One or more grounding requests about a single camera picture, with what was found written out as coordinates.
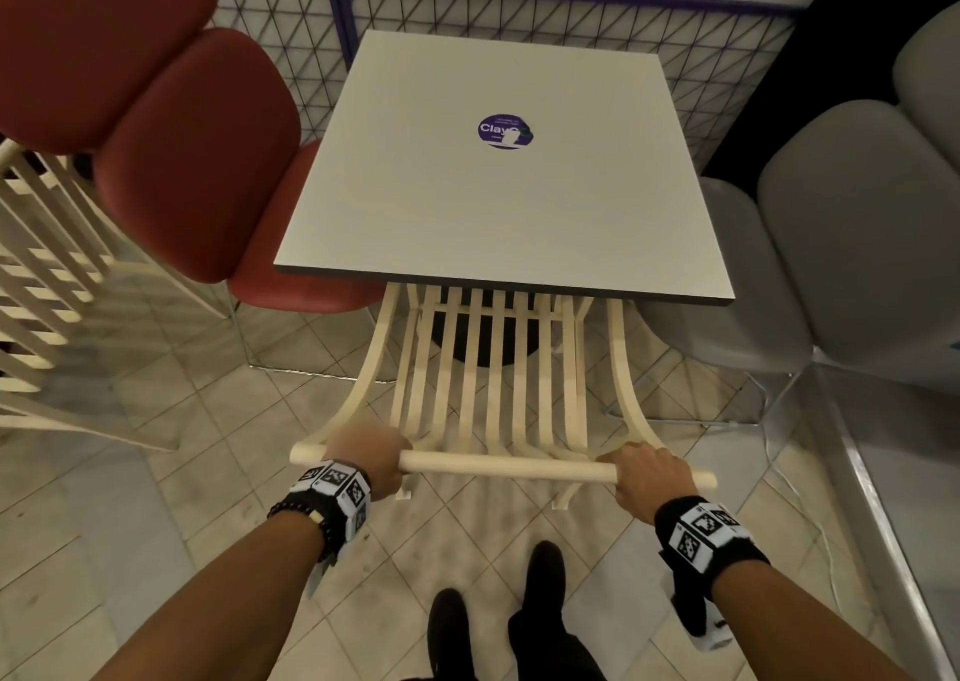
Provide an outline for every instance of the blurred hand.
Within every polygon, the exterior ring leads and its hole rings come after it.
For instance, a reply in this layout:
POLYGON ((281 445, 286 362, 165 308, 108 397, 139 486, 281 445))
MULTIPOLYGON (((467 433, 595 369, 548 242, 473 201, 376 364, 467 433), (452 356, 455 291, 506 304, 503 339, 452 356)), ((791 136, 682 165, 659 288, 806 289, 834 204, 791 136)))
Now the blurred hand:
POLYGON ((597 461, 616 465, 616 503, 647 524, 667 501, 699 493, 688 463, 668 448, 630 441, 597 461))
POLYGON ((323 459, 364 469, 369 476, 370 498, 378 501, 401 487, 401 451, 410 447, 396 428, 359 422, 345 425, 327 442, 323 459))

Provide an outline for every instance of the black round table base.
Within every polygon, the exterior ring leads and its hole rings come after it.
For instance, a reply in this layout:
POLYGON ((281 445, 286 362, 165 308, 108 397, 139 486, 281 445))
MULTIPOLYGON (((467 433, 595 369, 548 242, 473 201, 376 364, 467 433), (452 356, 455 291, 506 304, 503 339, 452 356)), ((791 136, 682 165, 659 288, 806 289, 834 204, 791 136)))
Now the black round table base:
MULTIPOLYGON (((472 290, 464 289, 462 291, 462 305, 470 305, 472 290)), ((439 301, 446 304, 450 297, 450 290, 443 287, 439 293, 439 301)), ((485 289, 483 292, 483 306, 494 306, 494 292, 485 289)), ((514 292, 507 292, 507 309, 514 308, 514 292)), ((534 295, 528 295, 527 308, 533 310, 534 295)), ((433 329, 430 338, 438 347, 444 344, 444 320, 447 318, 446 312, 437 312, 433 316, 433 329)), ((467 360, 467 329, 470 323, 470 315, 457 315, 456 332, 453 336, 453 359, 465 362, 467 360)), ((480 318, 480 347, 477 351, 477 365, 481 368, 490 366, 490 348, 491 338, 494 331, 494 318, 482 316, 480 318)), ((537 351, 540 339, 540 323, 536 319, 527 320, 527 354, 533 354, 537 351)), ((515 347, 517 344, 517 320, 514 317, 507 317, 503 321, 503 364, 512 365, 514 363, 515 347)))

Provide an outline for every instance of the round purple sticker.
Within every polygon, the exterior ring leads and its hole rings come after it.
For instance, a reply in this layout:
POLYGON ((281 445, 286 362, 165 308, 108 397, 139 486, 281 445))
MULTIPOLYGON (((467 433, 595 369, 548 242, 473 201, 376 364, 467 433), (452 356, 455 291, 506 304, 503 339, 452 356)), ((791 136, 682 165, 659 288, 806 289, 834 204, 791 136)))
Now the round purple sticker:
POLYGON ((534 133, 518 116, 495 114, 483 120, 477 127, 480 139, 498 150, 519 150, 534 139, 534 133))

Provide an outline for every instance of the red chair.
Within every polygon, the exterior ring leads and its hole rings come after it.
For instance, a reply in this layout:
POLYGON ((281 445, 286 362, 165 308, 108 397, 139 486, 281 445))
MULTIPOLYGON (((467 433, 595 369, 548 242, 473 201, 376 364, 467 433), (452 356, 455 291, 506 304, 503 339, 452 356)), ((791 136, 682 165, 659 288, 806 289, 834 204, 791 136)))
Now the red chair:
POLYGON ((257 43, 201 31, 216 1, 0 0, 0 20, 16 22, 0 27, 0 130, 45 152, 93 151, 115 223, 243 303, 313 314, 377 303, 385 282, 274 268, 320 143, 300 147, 294 101, 257 43))

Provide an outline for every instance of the person's left hand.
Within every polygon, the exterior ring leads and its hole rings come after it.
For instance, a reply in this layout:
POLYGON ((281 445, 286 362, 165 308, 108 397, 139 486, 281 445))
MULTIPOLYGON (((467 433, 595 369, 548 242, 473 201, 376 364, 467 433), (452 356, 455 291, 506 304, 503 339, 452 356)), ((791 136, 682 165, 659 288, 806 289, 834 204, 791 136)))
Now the person's left hand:
POLYGON ((403 473, 401 451, 413 447, 396 428, 376 423, 352 423, 339 430, 326 444, 323 459, 333 459, 364 469, 373 501, 397 493, 403 473))

